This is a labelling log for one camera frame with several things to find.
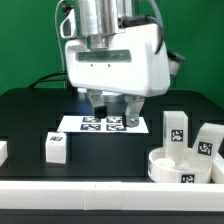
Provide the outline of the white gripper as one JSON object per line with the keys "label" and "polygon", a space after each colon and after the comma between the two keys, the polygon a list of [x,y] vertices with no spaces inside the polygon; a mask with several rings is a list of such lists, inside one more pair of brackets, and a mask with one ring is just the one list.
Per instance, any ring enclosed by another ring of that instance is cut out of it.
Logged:
{"label": "white gripper", "polygon": [[70,40],[65,45],[68,77],[75,87],[86,88],[87,96],[98,119],[107,117],[102,91],[128,94],[124,127],[137,127],[145,98],[162,95],[170,86],[168,56],[165,44],[155,53],[159,42],[159,27],[148,24],[126,28],[109,37],[110,51],[127,50],[130,61],[78,61],[78,53],[90,53],[83,39]]}

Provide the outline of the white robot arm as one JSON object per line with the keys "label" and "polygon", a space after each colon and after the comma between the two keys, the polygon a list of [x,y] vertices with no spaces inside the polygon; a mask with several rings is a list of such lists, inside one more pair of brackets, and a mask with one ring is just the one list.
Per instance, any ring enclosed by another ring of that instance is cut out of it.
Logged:
{"label": "white robot arm", "polygon": [[60,26],[72,86],[87,90],[94,115],[107,116],[104,92],[127,102],[123,125],[139,125],[147,97],[162,95],[185,58],[166,48],[161,14],[135,15],[132,0],[75,0]]}

